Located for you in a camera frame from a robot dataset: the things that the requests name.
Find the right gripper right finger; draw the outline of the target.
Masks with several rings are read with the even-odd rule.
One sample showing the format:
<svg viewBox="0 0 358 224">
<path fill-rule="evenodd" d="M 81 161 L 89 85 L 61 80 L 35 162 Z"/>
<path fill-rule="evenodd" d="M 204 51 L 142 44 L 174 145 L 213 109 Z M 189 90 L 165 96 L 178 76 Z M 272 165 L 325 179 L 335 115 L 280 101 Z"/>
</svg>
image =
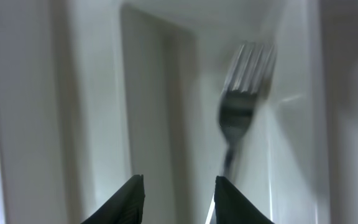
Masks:
<svg viewBox="0 0 358 224">
<path fill-rule="evenodd" d="M 214 202 L 217 224 L 274 224 L 226 177 L 216 177 Z"/>
</svg>

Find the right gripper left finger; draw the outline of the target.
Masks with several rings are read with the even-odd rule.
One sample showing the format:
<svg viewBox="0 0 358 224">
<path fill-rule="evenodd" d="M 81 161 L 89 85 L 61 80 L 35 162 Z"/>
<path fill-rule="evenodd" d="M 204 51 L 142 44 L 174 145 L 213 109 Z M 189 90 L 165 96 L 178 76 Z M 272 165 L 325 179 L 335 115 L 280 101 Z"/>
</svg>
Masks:
<svg viewBox="0 0 358 224">
<path fill-rule="evenodd" d="M 133 175 L 81 224 L 141 224 L 144 201 L 144 176 Z"/>
</svg>

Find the silver fork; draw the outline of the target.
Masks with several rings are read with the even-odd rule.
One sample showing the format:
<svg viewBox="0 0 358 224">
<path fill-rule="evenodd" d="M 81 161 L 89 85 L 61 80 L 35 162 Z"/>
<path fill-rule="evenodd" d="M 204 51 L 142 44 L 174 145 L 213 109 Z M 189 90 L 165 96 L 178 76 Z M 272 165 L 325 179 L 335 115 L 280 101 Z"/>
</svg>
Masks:
<svg viewBox="0 0 358 224">
<path fill-rule="evenodd" d="M 271 76 L 276 58 L 275 44 L 245 41 L 229 67 L 218 109 L 219 127 L 227 143 L 219 176 L 226 177 L 233 185 L 241 166 L 244 138 L 255 117 L 263 82 Z M 214 195 L 206 223 L 216 223 Z"/>
</svg>

